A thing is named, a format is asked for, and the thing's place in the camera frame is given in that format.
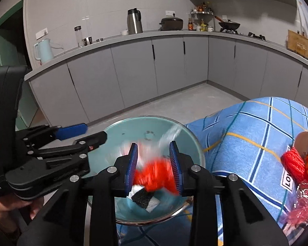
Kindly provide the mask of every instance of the human hand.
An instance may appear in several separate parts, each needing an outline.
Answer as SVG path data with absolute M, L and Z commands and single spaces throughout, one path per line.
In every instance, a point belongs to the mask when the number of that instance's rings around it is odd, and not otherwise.
M 0 197 L 0 228 L 5 233 L 12 233 L 17 229 L 17 225 L 10 217 L 9 212 L 30 205 L 30 218 L 33 219 L 43 207 L 44 199 L 38 198 L 34 201 L 25 202 L 15 194 L 8 194 Z

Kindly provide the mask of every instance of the electrical outlet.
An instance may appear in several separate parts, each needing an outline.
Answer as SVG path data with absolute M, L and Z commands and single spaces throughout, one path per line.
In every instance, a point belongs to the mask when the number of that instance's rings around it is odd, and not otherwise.
M 167 17 L 173 17 L 173 14 L 174 14 L 175 12 L 174 11 L 166 11 L 165 12 L 165 15 L 167 16 Z
M 45 36 L 48 34 L 48 28 L 45 28 L 41 31 L 39 31 L 37 34 L 35 34 L 36 39 L 40 39 L 41 37 Z

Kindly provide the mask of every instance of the wok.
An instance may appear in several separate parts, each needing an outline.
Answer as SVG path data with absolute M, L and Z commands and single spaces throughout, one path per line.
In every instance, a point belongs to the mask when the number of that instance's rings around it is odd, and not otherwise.
M 219 25 L 226 30 L 237 30 L 240 26 L 240 23 L 232 22 L 230 20 L 223 21 L 221 18 L 214 16 L 217 20 L 219 20 Z

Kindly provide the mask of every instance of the doorway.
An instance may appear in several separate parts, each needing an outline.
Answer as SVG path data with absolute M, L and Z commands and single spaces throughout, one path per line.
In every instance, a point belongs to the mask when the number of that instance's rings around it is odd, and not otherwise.
M 23 1 L 11 8 L 6 14 L 0 19 L 0 66 L 27 65 L 31 68 L 24 35 Z M 22 87 L 23 92 L 16 118 L 16 129 L 18 130 L 30 127 L 38 110 L 38 104 L 30 85 L 24 82 Z

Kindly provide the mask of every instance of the stainless steel kettle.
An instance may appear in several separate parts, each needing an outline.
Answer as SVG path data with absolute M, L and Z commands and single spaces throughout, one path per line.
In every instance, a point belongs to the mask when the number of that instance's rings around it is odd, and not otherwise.
M 141 14 L 137 8 L 128 10 L 127 26 L 129 35 L 143 33 L 143 27 L 141 26 Z

